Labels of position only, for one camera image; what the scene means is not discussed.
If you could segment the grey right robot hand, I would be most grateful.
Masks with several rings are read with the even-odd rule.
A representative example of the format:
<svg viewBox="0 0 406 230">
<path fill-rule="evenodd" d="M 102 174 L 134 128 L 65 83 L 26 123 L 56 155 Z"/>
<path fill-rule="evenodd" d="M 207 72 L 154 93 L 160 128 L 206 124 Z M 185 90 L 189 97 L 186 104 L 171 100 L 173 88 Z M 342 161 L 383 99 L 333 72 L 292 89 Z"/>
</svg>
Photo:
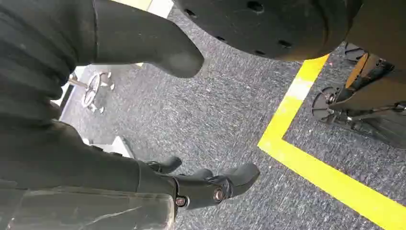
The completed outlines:
<svg viewBox="0 0 406 230">
<path fill-rule="evenodd" d="M 194 77 L 204 58 L 173 22 L 111 0 L 0 3 L 0 227 L 168 230 L 179 207 L 219 205 L 259 177 L 247 163 L 174 175 L 85 144 L 54 104 L 77 66 L 147 62 Z"/>
</svg>

